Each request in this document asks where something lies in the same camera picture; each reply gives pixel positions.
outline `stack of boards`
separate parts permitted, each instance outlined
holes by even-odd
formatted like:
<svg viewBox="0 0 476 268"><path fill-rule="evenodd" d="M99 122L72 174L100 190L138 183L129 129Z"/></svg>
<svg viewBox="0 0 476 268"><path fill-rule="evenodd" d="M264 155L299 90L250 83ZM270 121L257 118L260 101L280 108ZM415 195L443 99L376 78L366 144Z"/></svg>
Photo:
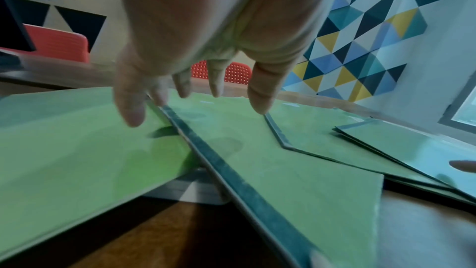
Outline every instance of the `stack of boards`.
<svg viewBox="0 0 476 268"><path fill-rule="evenodd" d="M338 109L170 92L127 128L110 88L0 99L0 261L205 165L288 267L376 265L384 181L472 206L470 150Z"/></svg>

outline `wooden table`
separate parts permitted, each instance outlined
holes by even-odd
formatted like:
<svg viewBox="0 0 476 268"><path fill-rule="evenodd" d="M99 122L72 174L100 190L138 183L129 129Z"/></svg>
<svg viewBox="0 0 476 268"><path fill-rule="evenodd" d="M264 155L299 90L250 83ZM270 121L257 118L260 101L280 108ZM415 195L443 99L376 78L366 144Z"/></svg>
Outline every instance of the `wooden table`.
<svg viewBox="0 0 476 268"><path fill-rule="evenodd" d="M0 73L0 94L111 85L111 68L22 57L26 70ZM193 79L195 92L210 93ZM246 96L227 83L225 96ZM279 99L397 122L347 101L292 92ZM476 219L454 208L384 190L379 268L476 267ZM279 267L234 207L140 197L0 264L3 267Z"/></svg>

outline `window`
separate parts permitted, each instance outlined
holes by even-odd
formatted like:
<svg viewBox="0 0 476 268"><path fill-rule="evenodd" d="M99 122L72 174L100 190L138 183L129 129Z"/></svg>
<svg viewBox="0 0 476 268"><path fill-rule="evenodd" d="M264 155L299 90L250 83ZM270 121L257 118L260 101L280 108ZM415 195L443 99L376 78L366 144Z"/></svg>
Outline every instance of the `window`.
<svg viewBox="0 0 476 268"><path fill-rule="evenodd" d="M448 106L440 124L476 134L476 73Z"/></svg>

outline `chair backrest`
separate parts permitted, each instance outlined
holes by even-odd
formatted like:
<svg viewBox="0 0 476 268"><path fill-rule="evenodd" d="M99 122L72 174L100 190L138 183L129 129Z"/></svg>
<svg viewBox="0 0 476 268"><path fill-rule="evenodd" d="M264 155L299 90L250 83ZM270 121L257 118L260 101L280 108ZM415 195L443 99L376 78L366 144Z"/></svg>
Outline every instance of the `chair backrest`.
<svg viewBox="0 0 476 268"><path fill-rule="evenodd" d="M36 50L15 53L89 63L88 40L81 34L25 24Z"/></svg>
<svg viewBox="0 0 476 268"><path fill-rule="evenodd" d="M192 65L192 77L208 79L206 61ZM251 68L243 63L232 62L225 71L225 82L248 85L250 78Z"/></svg>

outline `orange chair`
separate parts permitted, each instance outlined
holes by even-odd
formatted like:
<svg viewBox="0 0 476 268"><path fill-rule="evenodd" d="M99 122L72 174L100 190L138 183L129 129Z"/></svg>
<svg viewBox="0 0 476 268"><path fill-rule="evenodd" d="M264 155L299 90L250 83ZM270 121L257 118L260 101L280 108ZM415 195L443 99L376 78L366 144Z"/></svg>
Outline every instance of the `orange chair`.
<svg viewBox="0 0 476 268"><path fill-rule="evenodd" d="M77 62L89 63L88 40L81 34L25 24L36 50L33 52L9 51Z"/></svg>
<svg viewBox="0 0 476 268"><path fill-rule="evenodd" d="M207 62L200 61L192 65L192 77L208 79ZM225 71L225 82L248 85L251 68L243 63L232 62Z"/></svg>

